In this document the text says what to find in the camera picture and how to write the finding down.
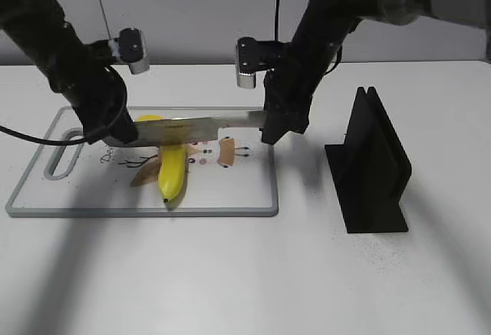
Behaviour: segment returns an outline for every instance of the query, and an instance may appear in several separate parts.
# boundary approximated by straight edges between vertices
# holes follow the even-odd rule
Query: kitchen knife
[[[138,139],[123,143],[113,137],[104,138],[110,147],[147,147],[180,145],[218,139],[220,128],[263,128],[264,110],[238,111],[223,116],[174,118],[135,122]]]

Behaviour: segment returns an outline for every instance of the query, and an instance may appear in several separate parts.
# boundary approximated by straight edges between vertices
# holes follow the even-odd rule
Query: table surface
[[[131,77],[135,106],[260,106],[233,66]],[[0,124],[43,135],[64,99],[0,67]],[[274,218],[31,219],[0,214],[0,333],[491,333],[491,67],[342,64],[305,136],[275,147]],[[348,235],[323,145],[376,86],[413,165],[407,234]],[[36,145],[0,135],[0,203]]]

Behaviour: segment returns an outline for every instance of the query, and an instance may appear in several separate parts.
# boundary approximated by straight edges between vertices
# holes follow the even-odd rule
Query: banana
[[[148,120],[161,120],[157,115],[143,115],[137,122]],[[184,184],[186,175],[186,147],[184,145],[160,147],[160,171],[158,186],[162,193],[163,201],[169,202],[175,199]]]

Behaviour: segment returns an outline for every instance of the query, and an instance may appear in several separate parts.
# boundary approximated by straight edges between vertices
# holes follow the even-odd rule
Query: black stand
[[[373,87],[358,88],[343,145],[326,145],[348,233],[407,232],[399,207],[411,164]]]

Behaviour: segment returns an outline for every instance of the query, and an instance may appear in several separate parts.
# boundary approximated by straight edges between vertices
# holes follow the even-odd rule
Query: white cutting board
[[[244,108],[129,108],[136,119],[144,114],[166,118],[225,115]],[[59,140],[80,129],[70,107],[60,109],[46,137]],[[186,185],[181,196],[164,204],[157,183],[132,187],[139,163],[157,155],[156,147],[118,149],[102,141],[83,145],[67,176],[49,179],[46,166],[59,148],[40,146],[9,199],[14,217],[139,217],[139,216],[272,216],[278,212],[273,148],[260,142],[257,129],[231,128],[219,139],[234,139],[232,165],[219,163],[219,141],[190,145]],[[53,174],[65,171],[78,146],[70,146]]]

